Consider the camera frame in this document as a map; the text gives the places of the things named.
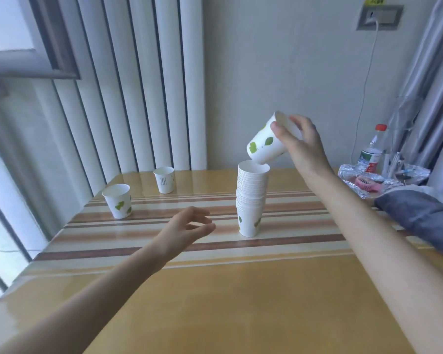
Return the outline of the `person's right forearm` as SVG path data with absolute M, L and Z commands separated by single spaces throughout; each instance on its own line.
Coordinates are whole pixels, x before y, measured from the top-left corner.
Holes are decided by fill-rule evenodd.
M 417 354 L 443 354 L 443 271 L 331 169 L 297 166 L 331 214 Z

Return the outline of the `white vertical blinds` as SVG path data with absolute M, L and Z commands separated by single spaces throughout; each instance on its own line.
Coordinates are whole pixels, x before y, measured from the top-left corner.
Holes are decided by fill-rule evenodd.
M 78 207 L 119 174 L 207 170 L 203 0 L 26 0 L 33 81 Z

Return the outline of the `person's right hand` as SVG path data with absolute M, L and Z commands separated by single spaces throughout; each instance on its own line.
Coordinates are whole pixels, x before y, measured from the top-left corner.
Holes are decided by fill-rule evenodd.
M 301 130 L 303 139 L 298 144 L 284 145 L 309 189 L 321 197 L 336 175 L 327 160 L 319 133 L 309 118 L 301 115 L 289 118 Z

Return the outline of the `grey window frame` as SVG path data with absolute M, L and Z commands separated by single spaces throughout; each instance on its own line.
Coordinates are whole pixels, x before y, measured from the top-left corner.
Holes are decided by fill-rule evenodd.
M 0 0 L 0 76 L 80 78 L 66 1 Z

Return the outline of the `striped table cloth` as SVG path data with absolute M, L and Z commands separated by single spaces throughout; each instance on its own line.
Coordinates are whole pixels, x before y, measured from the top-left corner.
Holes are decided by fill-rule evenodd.
M 150 244 L 170 250 L 172 266 L 294 258 L 348 252 L 349 243 L 323 203 L 311 191 L 267 195 L 261 216 L 251 220 L 254 237 L 239 230 L 248 223 L 237 214 L 233 193 L 140 197 L 124 219 L 111 217 L 102 201 L 91 201 L 26 270 L 30 276 L 100 271 Z

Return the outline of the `crumpled silver foil bag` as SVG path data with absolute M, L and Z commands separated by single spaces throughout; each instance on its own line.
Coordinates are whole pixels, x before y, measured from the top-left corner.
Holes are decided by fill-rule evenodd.
M 374 198 L 401 186 L 420 185 L 426 182 L 431 174 L 430 169 L 410 164 L 403 164 L 391 178 L 383 177 L 381 174 L 377 173 L 367 173 L 364 169 L 364 166 L 345 164 L 341 165 L 337 172 L 338 177 L 362 199 Z M 382 184 L 383 190 L 381 192 L 367 192 L 361 190 L 354 184 L 356 177 L 370 178 L 371 180 Z

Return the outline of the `pink handheld fan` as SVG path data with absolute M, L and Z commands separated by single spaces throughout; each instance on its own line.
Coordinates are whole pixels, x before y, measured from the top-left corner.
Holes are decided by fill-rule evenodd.
M 381 192 L 383 190 L 382 184 L 379 184 L 367 177 L 356 177 L 354 184 L 361 190 L 367 192 Z

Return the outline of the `person's left forearm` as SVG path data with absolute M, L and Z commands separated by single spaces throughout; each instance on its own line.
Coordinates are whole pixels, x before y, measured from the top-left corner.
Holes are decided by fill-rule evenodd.
M 82 354 L 138 288 L 181 252 L 156 242 L 138 250 L 2 345 L 0 354 Z

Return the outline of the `grey wall socket panel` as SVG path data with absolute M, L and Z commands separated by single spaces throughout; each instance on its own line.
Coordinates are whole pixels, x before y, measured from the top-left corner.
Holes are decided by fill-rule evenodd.
M 359 20 L 356 26 L 356 30 L 360 31 L 393 31 L 398 29 L 402 14 L 404 11 L 404 5 L 363 5 L 360 11 Z M 378 21 L 379 26 L 365 25 L 365 19 L 373 13 Z

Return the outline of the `person's left hand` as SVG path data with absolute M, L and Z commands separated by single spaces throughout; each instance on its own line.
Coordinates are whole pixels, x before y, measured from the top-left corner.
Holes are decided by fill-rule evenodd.
M 200 226 L 214 223 L 208 216 L 209 211 L 205 208 L 191 206 L 183 209 L 167 223 L 152 241 L 152 247 L 158 256 L 158 270 L 197 241 L 185 237 L 187 224 Z

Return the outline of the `stack of white paper cups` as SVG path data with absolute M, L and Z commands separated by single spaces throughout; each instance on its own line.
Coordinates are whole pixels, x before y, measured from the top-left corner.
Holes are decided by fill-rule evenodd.
M 237 169 L 236 208 L 239 233 L 255 237 L 266 204 L 269 165 L 259 165 L 253 160 L 242 161 Z

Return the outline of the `white leaf-print paper cup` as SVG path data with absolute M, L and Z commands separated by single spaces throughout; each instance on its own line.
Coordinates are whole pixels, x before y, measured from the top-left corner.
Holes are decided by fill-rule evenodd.
M 103 189 L 102 196 L 105 198 L 112 216 L 115 219 L 125 219 L 132 214 L 132 202 L 129 185 L 114 184 L 108 186 Z
M 275 136 L 271 129 L 272 122 L 284 126 L 298 140 L 302 140 L 301 130 L 283 112 L 276 111 L 265 126 L 247 145 L 247 153 L 257 164 L 269 163 L 287 152 L 285 145 Z

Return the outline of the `grey curtain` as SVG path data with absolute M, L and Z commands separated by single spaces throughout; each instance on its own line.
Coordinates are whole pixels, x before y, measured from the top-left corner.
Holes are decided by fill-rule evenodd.
M 437 0 L 388 122 L 392 158 L 431 171 L 443 193 L 443 0 Z

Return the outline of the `clear plastic bottle red cap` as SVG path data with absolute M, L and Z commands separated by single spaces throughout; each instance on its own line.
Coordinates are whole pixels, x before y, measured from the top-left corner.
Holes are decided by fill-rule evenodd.
M 357 164 L 364 166 L 364 171 L 367 173 L 376 173 L 377 171 L 379 161 L 386 149 L 387 130 L 386 124 L 377 124 L 374 137 L 360 152 Z

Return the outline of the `white paper cup with text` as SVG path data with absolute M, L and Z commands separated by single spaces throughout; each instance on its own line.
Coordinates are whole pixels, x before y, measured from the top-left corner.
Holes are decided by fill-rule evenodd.
M 170 194 L 175 190 L 175 170 L 170 166 L 159 167 L 153 171 L 159 193 Z

